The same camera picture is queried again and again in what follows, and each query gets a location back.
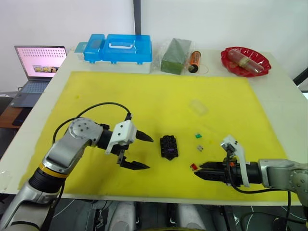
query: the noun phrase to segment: orange battery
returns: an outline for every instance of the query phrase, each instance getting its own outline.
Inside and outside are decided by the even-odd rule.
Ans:
[[[191,55],[191,60],[189,62],[190,66],[188,67],[188,71],[190,73],[196,73],[200,66],[200,58],[201,53],[199,51],[194,51]]]

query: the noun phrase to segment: laptop screen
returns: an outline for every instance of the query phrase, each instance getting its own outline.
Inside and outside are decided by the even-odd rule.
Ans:
[[[66,58],[64,47],[15,46],[29,80],[50,80]]]

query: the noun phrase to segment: red plate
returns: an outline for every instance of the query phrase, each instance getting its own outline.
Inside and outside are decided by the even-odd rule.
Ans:
[[[247,57],[251,58],[256,63],[260,64],[262,67],[264,67],[264,71],[258,74],[252,74],[249,71],[246,71],[244,68],[240,67],[236,63],[232,62],[228,58],[228,52],[232,49],[235,49],[242,53],[243,55],[246,55]],[[244,77],[256,77],[256,76],[263,76],[269,73],[269,70],[271,69],[270,63],[262,54],[245,47],[228,47],[224,51],[221,52],[221,61],[222,64],[227,68],[228,71],[236,74],[237,76],[244,76]]]

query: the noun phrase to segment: robotic arm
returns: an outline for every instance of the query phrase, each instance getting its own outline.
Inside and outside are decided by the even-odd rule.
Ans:
[[[246,162],[244,149],[231,135],[224,139],[221,147],[230,155],[223,162],[206,162],[200,165],[200,169],[194,172],[195,175],[204,180],[221,181],[236,187],[262,183],[265,188],[294,192],[308,219],[308,164],[286,159]]]
[[[125,150],[135,139],[153,142],[150,136],[138,131],[130,119],[117,124],[113,132],[108,125],[99,125],[87,118],[75,119],[13,199],[3,214],[0,230],[47,230],[60,188],[88,146],[97,146],[105,149],[106,154],[118,155],[117,163],[121,167],[132,170],[149,168],[145,164],[125,160]]]

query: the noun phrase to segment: yellow mat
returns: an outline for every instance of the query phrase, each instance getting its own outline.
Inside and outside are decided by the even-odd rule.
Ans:
[[[68,177],[65,193],[186,198],[221,201],[286,201],[285,192],[246,195],[222,182],[205,181],[190,164],[222,161],[220,142],[233,135],[244,147],[247,161],[286,158],[266,115],[246,78],[73,72],[51,112],[21,183],[29,178],[51,147],[54,130],[63,121],[100,102],[118,102],[133,113],[133,123],[154,139],[136,140],[126,152],[128,161],[150,169],[119,167],[117,156],[88,147]],[[123,121],[124,109],[105,105],[83,116],[111,126]],[[60,138],[66,127],[58,133]],[[174,135],[179,157],[161,157],[159,139]],[[197,150],[201,145],[204,150]],[[253,185],[249,190],[263,188]]]

